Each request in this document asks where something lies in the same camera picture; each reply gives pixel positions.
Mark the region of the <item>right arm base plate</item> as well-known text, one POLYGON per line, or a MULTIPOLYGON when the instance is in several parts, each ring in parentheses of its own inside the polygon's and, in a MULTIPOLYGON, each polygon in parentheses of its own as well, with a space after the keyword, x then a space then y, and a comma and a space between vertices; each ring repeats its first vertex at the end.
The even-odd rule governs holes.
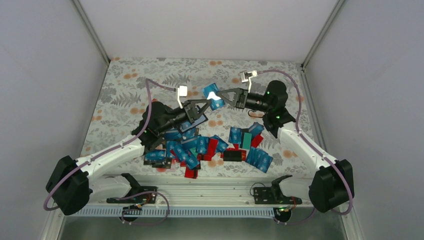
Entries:
POLYGON ((254 187, 252 190, 256 205, 301 205, 302 199, 285 196, 276 187, 254 187))

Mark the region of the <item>blue VIP diamond card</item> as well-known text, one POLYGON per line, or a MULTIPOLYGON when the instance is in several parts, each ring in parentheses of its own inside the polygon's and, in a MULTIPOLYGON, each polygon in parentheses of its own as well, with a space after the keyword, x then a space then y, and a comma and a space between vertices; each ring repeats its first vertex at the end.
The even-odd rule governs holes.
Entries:
POLYGON ((216 83, 212 83, 202 89, 203 95, 207 100, 211 100, 211 110, 217 110, 225 105, 225 101, 218 96, 219 88, 216 83))

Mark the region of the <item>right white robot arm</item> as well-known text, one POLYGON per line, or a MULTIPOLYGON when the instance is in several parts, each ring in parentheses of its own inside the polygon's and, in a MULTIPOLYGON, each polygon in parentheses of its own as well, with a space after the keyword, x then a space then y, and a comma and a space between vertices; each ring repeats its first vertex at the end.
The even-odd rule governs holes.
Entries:
POLYGON ((353 167, 346 159, 338 160, 325 152, 299 126, 299 119, 286 109, 286 85, 271 81, 264 94, 250 93, 246 89, 232 88, 216 94, 230 106, 263 112, 263 125, 282 144, 293 150, 303 161, 313 178, 296 178, 286 175, 271 189, 271 198, 278 204, 289 197, 308 200, 321 213, 348 203, 343 214, 353 207, 353 167))

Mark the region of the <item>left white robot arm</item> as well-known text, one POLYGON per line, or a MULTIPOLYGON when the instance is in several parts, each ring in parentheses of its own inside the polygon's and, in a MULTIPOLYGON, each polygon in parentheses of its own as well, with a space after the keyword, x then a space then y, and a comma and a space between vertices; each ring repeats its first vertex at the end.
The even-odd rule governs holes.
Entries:
POLYGON ((105 174, 122 163, 152 152, 169 130, 182 133, 182 126, 201 119, 211 103, 208 99, 192 99, 172 109, 160 101, 150 102, 139 126, 124 139, 85 157, 62 157, 47 181, 44 209, 59 209, 69 216, 88 203, 103 199, 122 198, 128 203, 134 202, 139 197, 137 186, 125 176, 107 178, 105 174))

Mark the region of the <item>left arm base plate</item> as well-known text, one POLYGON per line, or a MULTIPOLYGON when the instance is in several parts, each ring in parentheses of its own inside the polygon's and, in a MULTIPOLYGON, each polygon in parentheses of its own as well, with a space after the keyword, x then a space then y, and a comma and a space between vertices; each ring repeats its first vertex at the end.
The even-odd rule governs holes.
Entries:
POLYGON ((155 193, 146 193, 138 196, 134 196, 138 193, 156 191, 156 186, 141 186, 139 188, 131 188, 127 195, 124 196, 126 199, 107 198, 108 204, 154 204, 156 202, 155 193))

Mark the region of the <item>black leather card holder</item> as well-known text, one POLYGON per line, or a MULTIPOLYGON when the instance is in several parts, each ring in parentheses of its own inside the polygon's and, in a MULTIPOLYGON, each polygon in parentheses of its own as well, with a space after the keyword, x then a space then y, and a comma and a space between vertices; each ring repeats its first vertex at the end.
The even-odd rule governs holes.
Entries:
POLYGON ((190 129, 195 128, 196 126, 198 126, 198 125, 200 125, 204 122, 207 122, 207 121, 208 121, 208 118, 204 117, 204 116, 195 120, 193 123, 186 121, 179 126, 179 131, 183 134, 183 133, 189 131, 190 129))

